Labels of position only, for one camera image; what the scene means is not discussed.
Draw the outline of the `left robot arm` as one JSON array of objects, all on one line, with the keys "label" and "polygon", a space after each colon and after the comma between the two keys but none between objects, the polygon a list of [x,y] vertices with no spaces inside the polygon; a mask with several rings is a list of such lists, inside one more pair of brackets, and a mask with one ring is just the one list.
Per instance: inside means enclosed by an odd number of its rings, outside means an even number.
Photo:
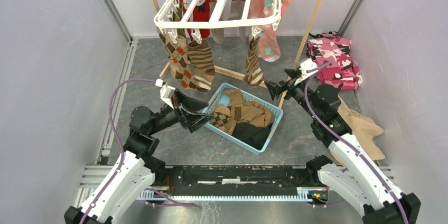
[{"label": "left robot arm", "polygon": [[157,113],[145,106],[133,110],[126,142],[114,133],[119,158],[81,206],[67,209],[65,223],[117,223],[145,189],[166,179],[165,162],[153,155],[160,142],[153,134],[175,124],[193,133],[212,118],[202,112],[207,102],[186,96],[162,79],[150,82],[159,87],[163,107]]}]

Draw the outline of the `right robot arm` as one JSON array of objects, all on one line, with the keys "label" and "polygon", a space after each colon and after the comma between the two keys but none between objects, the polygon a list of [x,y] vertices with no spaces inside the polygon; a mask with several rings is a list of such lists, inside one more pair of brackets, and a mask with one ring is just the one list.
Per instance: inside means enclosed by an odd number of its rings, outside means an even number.
[{"label": "right robot arm", "polygon": [[265,81],[272,99],[293,98],[312,117],[314,136],[333,153],[348,171],[347,175],[326,156],[306,164],[308,184],[324,184],[333,189],[360,214],[363,223],[416,223],[421,201],[414,193],[405,194],[361,147],[353,129],[338,112],[341,86],[321,84],[310,89],[310,80],[323,68],[311,59],[296,69],[286,69],[287,81]]}]

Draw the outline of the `beige argyle sock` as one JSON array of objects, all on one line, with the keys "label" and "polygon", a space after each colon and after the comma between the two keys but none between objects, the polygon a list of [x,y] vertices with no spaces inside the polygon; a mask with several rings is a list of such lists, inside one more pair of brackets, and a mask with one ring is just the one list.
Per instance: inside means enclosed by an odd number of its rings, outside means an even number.
[{"label": "beige argyle sock", "polygon": [[188,65],[188,50],[186,39],[178,36],[174,43],[168,35],[159,34],[167,52],[172,76],[177,79],[185,89],[197,89],[197,82]]}]

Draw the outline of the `green striped sock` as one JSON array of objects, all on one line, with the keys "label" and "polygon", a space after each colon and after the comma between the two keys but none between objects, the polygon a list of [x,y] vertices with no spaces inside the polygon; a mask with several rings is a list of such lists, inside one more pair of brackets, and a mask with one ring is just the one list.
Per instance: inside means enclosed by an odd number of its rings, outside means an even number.
[{"label": "green striped sock", "polygon": [[[181,21],[182,17],[183,17],[183,4],[179,4],[176,8],[175,11],[173,13],[173,21],[174,22],[179,22]],[[185,29],[184,28],[178,28],[177,30],[177,34],[178,36],[181,36],[183,38],[186,38],[186,34],[185,34]]]}]

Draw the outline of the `brown striped sock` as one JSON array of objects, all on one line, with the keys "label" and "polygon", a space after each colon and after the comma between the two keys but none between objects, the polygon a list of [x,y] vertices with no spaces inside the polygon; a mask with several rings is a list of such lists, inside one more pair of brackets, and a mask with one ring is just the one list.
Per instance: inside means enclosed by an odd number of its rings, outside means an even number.
[{"label": "brown striped sock", "polygon": [[248,54],[246,57],[245,71],[243,81],[251,86],[260,85],[264,80],[264,75],[258,61],[258,42],[259,38],[249,41]]},{"label": "brown striped sock", "polygon": [[204,40],[201,43],[192,41],[187,44],[187,49],[197,89],[202,92],[211,90],[216,72],[208,41]]}]

